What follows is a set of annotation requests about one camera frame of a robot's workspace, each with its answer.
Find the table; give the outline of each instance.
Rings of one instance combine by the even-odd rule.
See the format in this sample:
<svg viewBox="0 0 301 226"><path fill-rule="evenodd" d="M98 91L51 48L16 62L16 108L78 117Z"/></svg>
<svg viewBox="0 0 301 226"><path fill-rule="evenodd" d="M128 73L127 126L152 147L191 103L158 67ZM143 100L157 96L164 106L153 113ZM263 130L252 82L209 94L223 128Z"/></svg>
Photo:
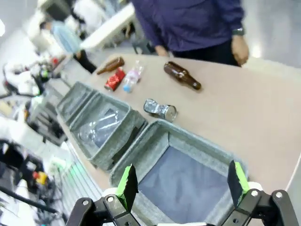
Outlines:
<svg viewBox="0 0 301 226"><path fill-rule="evenodd" d="M135 18L135 9L129 3L112 18L104 22L95 32L87 37L80 45L82 49L103 47L112 37L118 34Z"/></svg>
<svg viewBox="0 0 301 226"><path fill-rule="evenodd" d="M154 118L143 111L147 98L176 106L175 124L240 157L249 167L250 180L259 182L265 192L286 188L301 150L301 81L174 58L202 84L203 89L197 92L165 74L163 65L168 58L117 54L109 59L117 56L123 56L126 72L135 60L146 65L131 94L122 87L112 93L104 89L112 73L94 73L87 84L128 102L148 121ZM59 122L93 179L103 190L109 188L108 174L86 160L61 118Z"/></svg>

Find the hand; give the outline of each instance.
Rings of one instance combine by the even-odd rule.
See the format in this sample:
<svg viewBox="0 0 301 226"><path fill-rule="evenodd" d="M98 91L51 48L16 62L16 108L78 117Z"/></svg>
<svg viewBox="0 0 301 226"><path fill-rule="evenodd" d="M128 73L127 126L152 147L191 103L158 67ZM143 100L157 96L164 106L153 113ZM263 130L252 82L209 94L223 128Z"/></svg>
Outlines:
<svg viewBox="0 0 301 226"><path fill-rule="evenodd" d="M243 65L249 58L249 47L243 36L232 36L232 54L239 65Z"/></svg>
<svg viewBox="0 0 301 226"><path fill-rule="evenodd" d="M169 53L166 51L166 49L163 46L156 46L155 50L159 56L169 57Z"/></svg>
<svg viewBox="0 0 301 226"><path fill-rule="evenodd" d="M80 59L80 57L81 57L81 52L78 52L78 53L76 54L76 58L77 58L77 59Z"/></svg>

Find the black pants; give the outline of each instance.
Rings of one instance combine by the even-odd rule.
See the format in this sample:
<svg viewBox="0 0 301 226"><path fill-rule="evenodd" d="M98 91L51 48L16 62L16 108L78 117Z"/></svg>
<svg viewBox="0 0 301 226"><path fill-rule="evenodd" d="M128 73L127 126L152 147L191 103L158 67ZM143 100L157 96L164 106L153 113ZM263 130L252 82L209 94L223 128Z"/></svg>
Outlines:
<svg viewBox="0 0 301 226"><path fill-rule="evenodd" d="M79 59L77 59L76 55L74 54L73 58L82 65L83 68L85 68L87 71L89 71L91 74L97 69L97 67L91 63L87 57L87 54L84 50L81 51L81 56Z"/></svg>
<svg viewBox="0 0 301 226"><path fill-rule="evenodd" d="M173 54L175 57L180 58L204 60L225 65L239 66L232 54L231 42L232 40L217 46L194 49L183 52L173 52Z"/></svg>

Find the storage bin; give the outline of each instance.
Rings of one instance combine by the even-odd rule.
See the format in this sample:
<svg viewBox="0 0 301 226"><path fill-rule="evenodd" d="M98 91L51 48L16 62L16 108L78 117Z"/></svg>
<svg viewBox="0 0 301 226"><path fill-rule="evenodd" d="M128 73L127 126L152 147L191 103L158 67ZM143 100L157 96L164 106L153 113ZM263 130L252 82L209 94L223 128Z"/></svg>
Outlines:
<svg viewBox="0 0 301 226"><path fill-rule="evenodd" d="M118 186L124 169L136 168L139 193L133 212L148 226L207 222L218 225L232 203L227 183L236 156L167 121L148 125L110 174ZM241 162L246 175L246 166Z"/></svg>
<svg viewBox="0 0 301 226"><path fill-rule="evenodd" d="M71 125L71 134L95 166L110 170L147 125L127 103L96 93Z"/></svg>
<svg viewBox="0 0 301 226"><path fill-rule="evenodd" d="M96 90L81 82L76 82L56 106L56 112L61 116L66 125L70 126L80 109L95 93Z"/></svg>

